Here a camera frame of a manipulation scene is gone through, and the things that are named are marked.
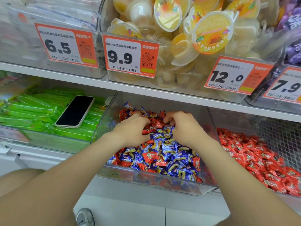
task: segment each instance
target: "wire mesh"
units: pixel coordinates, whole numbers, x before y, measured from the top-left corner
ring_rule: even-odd
[[[301,123],[254,115],[249,120],[258,136],[283,157],[287,166],[301,171]]]

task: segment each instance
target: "hand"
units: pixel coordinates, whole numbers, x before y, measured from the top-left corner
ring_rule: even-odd
[[[120,142],[121,148],[137,147],[150,140],[150,134],[142,135],[145,125],[150,123],[151,121],[142,117],[140,112],[135,112],[130,118],[117,124],[111,134]]]
[[[170,122],[171,125],[175,125],[172,131],[174,138],[181,145],[191,149],[197,148],[203,140],[206,141],[209,138],[204,129],[190,113],[184,113],[182,111],[168,112],[163,122]]]

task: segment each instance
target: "knee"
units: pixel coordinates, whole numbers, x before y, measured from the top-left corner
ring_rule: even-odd
[[[0,177],[0,197],[44,173],[41,169],[20,169]]]

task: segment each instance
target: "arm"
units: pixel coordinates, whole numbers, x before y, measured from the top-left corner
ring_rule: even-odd
[[[123,147],[150,139],[142,130],[150,121],[135,113],[78,154],[0,198],[2,225],[53,226],[68,217],[81,194],[107,160]]]
[[[209,137],[191,114],[169,112],[168,121],[176,124],[175,139],[197,152],[212,172],[231,212],[229,225],[301,225],[301,217]]]

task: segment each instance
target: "metal shelf edge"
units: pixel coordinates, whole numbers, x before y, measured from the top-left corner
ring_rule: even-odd
[[[175,92],[151,89],[142,86],[133,86],[133,85],[123,84],[123,83],[110,82],[107,79],[107,76],[104,76],[104,78],[102,79],[93,79],[84,76],[77,76],[72,74],[38,69],[33,67],[26,67],[26,66],[9,64],[4,62],[0,62],[0,70],[12,71],[21,74],[27,74],[27,75],[38,76],[38,77],[49,78],[49,79],[56,79],[60,81],[111,89],[116,91],[141,94],[141,95],[151,96],[156,98],[169,99],[173,101],[186,102],[190,104],[226,109],[226,110],[231,110],[236,112],[282,119],[287,121],[301,122],[301,115],[253,107],[248,105],[245,101],[243,101],[240,104],[236,104],[231,102],[218,101],[210,98],[201,98],[193,95],[185,95],[185,94],[180,94]]]

